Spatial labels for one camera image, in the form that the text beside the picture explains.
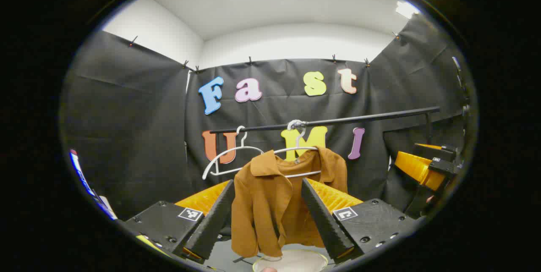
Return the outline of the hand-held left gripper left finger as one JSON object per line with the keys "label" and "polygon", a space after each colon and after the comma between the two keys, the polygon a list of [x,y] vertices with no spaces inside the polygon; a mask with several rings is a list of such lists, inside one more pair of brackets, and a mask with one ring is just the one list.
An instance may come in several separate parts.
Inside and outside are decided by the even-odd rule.
{"label": "hand-held left gripper left finger", "polygon": [[202,264],[210,258],[234,198],[234,183],[228,180],[176,204],[158,201],[124,224],[166,254]]}

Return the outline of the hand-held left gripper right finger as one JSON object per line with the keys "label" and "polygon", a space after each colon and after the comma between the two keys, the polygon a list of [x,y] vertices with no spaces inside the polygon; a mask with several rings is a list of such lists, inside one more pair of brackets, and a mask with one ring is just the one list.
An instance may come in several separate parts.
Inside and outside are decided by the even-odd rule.
{"label": "hand-held left gripper right finger", "polygon": [[304,178],[301,195],[336,264],[383,249],[417,230],[417,220],[381,199],[360,201]]}

